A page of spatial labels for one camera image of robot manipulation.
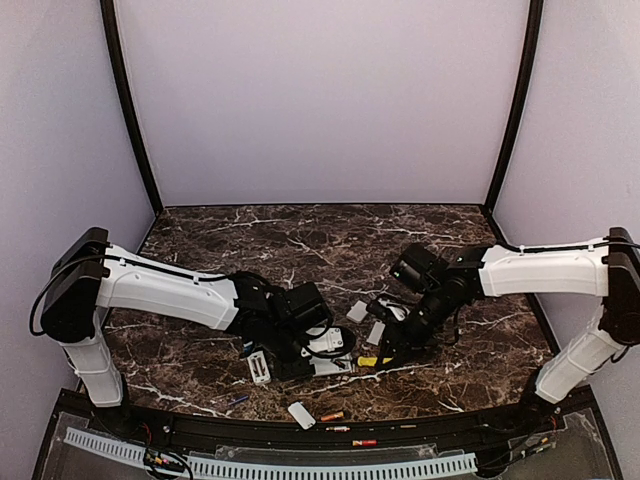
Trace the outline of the slim white QR-code remote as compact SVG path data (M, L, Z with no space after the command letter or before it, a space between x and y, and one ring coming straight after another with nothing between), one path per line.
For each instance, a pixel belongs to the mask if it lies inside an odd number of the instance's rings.
M266 385L272 377L263 351L255 351L247 357L252 381L256 385Z

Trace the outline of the white slim remote battery cover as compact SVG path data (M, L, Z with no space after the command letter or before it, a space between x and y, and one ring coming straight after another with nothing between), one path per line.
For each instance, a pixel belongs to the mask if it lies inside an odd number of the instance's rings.
M383 322L376 321L369 332L366 342L368 344L378 346L383 336L385 327L386 325Z

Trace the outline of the small white remote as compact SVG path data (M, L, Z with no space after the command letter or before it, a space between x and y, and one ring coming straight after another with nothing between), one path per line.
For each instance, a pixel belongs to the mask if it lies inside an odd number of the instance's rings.
M352 357L350 354L332 359L310 357L309 364L312 367L314 377L344 375L353 371Z

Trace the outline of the white wide remote battery cover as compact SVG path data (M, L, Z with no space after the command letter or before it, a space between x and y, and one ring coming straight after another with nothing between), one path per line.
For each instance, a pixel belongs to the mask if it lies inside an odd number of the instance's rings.
M347 312L346 318L356 324L360 324L364 321L368 315L367 303L358 300Z

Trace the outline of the blue AAA battery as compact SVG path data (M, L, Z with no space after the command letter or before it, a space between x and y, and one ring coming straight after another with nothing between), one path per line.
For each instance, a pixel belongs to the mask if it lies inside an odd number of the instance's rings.
M231 400L231 401L229 402L229 405L231 406L231 405L236 405L236 404L239 404L239 403L245 402L245 401L247 401L249 398L250 398L250 396L249 396L249 395L242 395L242 396L239 396L239 397L237 397L237 398L235 398L235 399Z

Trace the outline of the yellow handled screwdriver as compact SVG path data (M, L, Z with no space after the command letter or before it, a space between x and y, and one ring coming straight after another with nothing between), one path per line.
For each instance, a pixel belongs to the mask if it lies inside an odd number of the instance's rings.
M352 358L340 359L340 362L342 363L345 363L345 364L349 363L352 365L356 365L358 367L367 367L367 368L374 368L379 365L386 365L391 361L392 361L392 358L387 358L387 357L383 358L381 362L379 362L376 357L358 357L356 359L352 359Z

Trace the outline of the orange batteries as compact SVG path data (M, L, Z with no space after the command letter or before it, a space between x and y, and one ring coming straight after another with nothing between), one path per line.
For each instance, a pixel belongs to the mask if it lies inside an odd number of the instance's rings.
M337 419L342 419L344 418L345 414L343 411L339 411L339 412L335 412L335 413L330 413L327 415L324 415L321 417L321 421L322 422L328 422L328 421L334 421Z

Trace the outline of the red battery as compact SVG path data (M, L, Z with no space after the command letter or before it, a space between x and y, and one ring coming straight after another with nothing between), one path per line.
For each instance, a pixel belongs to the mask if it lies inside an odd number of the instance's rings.
M328 431L328 432L349 432L350 430L351 428L346 425L334 425L334 426L327 426L325 428L325 431Z
M375 439L364 439L364 440L353 440L352 441L352 446L353 447L373 447L373 446L377 446L378 445L378 441Z

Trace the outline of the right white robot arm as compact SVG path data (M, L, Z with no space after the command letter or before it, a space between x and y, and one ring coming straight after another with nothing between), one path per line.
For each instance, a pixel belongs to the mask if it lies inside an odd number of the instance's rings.
M452 259L412 244L391 275L419 294L403 319L385 314L377 368L395 368L425 349L463 306L512 294L538 297L561 349L532 376L510 413L521 434L534 432L549 405L639 343L639 245L623 227L583 242L470 246Z

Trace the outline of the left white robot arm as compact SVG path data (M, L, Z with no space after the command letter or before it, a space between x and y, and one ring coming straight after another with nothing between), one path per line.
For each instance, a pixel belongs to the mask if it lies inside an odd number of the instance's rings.
M141 427L102 335L102 309L129 309L194 322L265 348L288 365L331 358L345 345L315 284L285 290L254 272L206 274L152 261L88 229L54 264L29 314L29 331L63 347L91 403L120 436Z

